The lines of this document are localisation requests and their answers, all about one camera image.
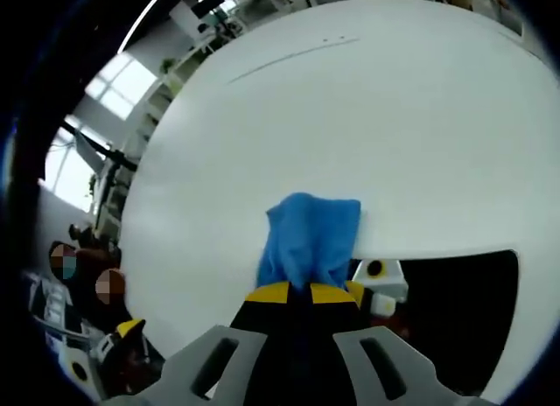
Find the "blue towel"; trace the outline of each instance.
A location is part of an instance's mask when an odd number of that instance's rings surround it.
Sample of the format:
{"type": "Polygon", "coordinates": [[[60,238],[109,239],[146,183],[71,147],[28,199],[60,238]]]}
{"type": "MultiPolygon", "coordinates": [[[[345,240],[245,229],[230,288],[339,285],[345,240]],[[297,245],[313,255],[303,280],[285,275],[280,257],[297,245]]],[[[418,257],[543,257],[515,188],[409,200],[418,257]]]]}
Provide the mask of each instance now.
{"type": "Polygon", "coordinates": [[[327,200],[294,193],[271,208],[269,239],[256,285],[290,281],[345,288],[358,224],[358,200],[327,200]]]}

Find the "white table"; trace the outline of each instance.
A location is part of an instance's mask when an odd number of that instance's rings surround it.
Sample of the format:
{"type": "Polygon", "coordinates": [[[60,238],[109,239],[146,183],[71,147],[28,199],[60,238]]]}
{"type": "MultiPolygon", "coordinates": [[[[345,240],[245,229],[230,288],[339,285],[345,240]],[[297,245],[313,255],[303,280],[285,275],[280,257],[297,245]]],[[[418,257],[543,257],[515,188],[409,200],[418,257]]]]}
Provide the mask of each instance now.
{"type": "Polygon", "coordinates": [[[158,125],[123,215],[128,304],[155,347],[169,356],[230,322],[265,211],[307,191],[361,200],[358,258],[516,250],[518,303],[483,393],[507,396],[560,318],[560,92],[511,34],[449,5],[358,0],[211,56],[158,125]]]}

